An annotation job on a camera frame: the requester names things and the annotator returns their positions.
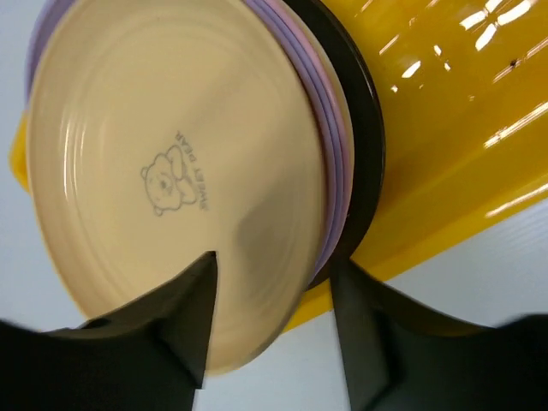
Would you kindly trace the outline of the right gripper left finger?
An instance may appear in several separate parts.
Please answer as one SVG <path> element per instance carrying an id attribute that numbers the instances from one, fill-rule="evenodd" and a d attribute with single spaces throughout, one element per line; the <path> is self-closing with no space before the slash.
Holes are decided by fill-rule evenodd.
<path id="1" fill-rule="evenodd" d="M 162 286 L 78 328 L 1 323 L 3 410 L 190 410 L 217 294 L 208 251 Z"/>

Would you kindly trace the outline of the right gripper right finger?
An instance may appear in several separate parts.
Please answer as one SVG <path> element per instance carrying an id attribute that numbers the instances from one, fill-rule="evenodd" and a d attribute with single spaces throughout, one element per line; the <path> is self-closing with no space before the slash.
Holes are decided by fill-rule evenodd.
<path id="1" fill-rule="evenodd" d="M 331 295 L 353 410 L 545 410 L 547 317 L 497 327 L 461 321 L 331 265 Z"/>

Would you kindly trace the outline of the yellow plastic plate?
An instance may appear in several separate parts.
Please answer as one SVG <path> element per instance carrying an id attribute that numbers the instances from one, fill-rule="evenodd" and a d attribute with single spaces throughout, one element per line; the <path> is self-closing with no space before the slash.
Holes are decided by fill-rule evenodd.
<path id="1" fill-rule="evenodd" d="M 77 1 L 28 105 L 43 239 L 96 317 L 217 255 L 207 368 L 282 332 L 315 271 L 327 188 L 318 122 L 282 46 L 242 1 Z"/>

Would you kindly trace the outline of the pink plastic plate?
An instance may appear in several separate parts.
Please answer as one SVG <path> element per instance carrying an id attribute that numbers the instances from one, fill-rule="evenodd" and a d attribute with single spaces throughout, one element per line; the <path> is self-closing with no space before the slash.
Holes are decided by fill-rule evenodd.
<path id="1" fill-rule="evenodd" d="M 337 124 L 340 126 L 339 132 L 340 146 L 342 149 L 343 158 L 343 194 L 344 194 L 344 208 L 342 215 L 342 223 L 345 223 L 348 219 L 353 179 L 354 179 L 354 132 L 351 122 L 351 116 L 348 107 L 348 101 L 343 91 L 343 87 L 337 72 L 328 57 L 325 48 L 319 42 L 317 36 L 313 33 L 311 28 L 304 22 L 300 15 L 298 15 L 294 9 L 289 6 L 285 1 L 277 1 L 277 7 L 284 9 L 292 21 L 303 32 L 302 35 L 298 35 L 298 38 L 304 37 L 307 42 L 315 51 L 318 56 L 317 59 L 321 63 L 321 66 L 325 72 L 326 79 L 324 80 L 325 89 L 330 90 L 335 103 L 334 113 L 337 120 Z"/>

